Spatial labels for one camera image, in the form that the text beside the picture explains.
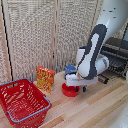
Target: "basket handle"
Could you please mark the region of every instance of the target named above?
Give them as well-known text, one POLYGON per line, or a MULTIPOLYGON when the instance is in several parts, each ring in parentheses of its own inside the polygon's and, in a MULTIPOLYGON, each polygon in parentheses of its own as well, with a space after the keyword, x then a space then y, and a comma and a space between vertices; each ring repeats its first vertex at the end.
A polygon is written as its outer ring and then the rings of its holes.
POLYGON ((19 80, 28 80, 30 83, 32 83, 29 79, 27 78, 22 78, 22 79, 18 79, 18 80, 14 80, 14 81, 11 81, 11 82, 8 82, 8 83, 5 83, 5 84, 1 84, 0 86, 4 86, 4 85, 7 85, 7 84, 14 84, 15 82, 19 81, 19 80))
POLYGON ((21 121, 24 121, 24 120, 26 120, 26 119, 28 119, 28 118, 30 118, 30 117, 32 117, 32 116, 34 116, 34 115, 36 115, 36 114, 42 112, 42 111, 44 111, 44 110, 50 108, 50 104, 51 104, 51 103, 47 100, 47 98, 46 98, 45 96, 44 96, 44 98, 45 98, 45 100, 49 103, 49 105, 48 105, 47 107, 45 107, 45 108, 43 108, 43 109, 41 109, 41 110, 39 110, 39 111, 37 111, 37 112, 35 112, 35 113, 33 113, 33 114, 31 114, 31 115, 29 115, 29 116, 27 116, 27 117, 21 119, 21 120, 14 120, 14 119, 12 118, 12 115, 11 115, 10 111, 5 112, 5 114, 8 113, 9 116, 10 116, 10 118, 11 118, 11 120, 12 120, 14 123, 20 123, 21 121))

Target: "woven wall panel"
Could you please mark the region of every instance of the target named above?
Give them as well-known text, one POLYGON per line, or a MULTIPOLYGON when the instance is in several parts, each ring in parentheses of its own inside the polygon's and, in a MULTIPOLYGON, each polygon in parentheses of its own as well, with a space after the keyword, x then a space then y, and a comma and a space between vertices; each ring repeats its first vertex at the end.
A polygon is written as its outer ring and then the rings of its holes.
POLYGON ((4 51, 4 46, 2 42, 2 31, 0 28, 0 84, 6 83, 9 81, 7 65, 6 65, 6 56, 4 51))
POLYGON ((54 0, 7 0, 16 78, 50 66, 54 0))
POLYGON ((86 45, 92 26, 96 0, 61 0, 56 72, 66 65, 75 65, 79 47, 86 45))
POLYGON ((118 32, 116 32, 112 37, 122 39, 127 23, 128 23, 128 20, 123 25, 123 27, 118 32))

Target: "shopping basket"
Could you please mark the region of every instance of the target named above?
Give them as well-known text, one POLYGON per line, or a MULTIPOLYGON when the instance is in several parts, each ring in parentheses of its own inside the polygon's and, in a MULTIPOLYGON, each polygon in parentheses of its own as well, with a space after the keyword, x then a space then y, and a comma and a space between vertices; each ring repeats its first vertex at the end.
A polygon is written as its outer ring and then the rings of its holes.
POLYGON ((16 128, 37 128, 51 108, 46 96, 28 79, 0 85, 0 103, 16 128))

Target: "snack bag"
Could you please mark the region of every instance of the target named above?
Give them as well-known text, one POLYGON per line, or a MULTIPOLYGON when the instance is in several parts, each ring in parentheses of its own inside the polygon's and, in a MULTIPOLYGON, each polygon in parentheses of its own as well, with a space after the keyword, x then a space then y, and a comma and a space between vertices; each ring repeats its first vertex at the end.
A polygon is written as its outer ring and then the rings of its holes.
POLYGON ((44 91, 51 93, 54 89, 54 76, 55 71, 38 66, 36 69, 37 73, 37 87, 44 91))

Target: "beige partition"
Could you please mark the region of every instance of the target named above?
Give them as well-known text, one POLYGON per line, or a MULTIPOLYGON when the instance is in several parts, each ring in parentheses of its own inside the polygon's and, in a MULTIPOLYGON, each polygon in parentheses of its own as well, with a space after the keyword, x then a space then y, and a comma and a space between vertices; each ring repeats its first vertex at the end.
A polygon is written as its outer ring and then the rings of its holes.
POLYGON ((13 78, 50 68, 54 0, 3 0, 13 78))
POLYGON ((2 7, 0 6, 0 84, 12 80, 2 7))
POLYGON ((97 0, 60 0, 58 35, 55 40, 54 69, 75 65, 77 49, 87 44, 97 0))

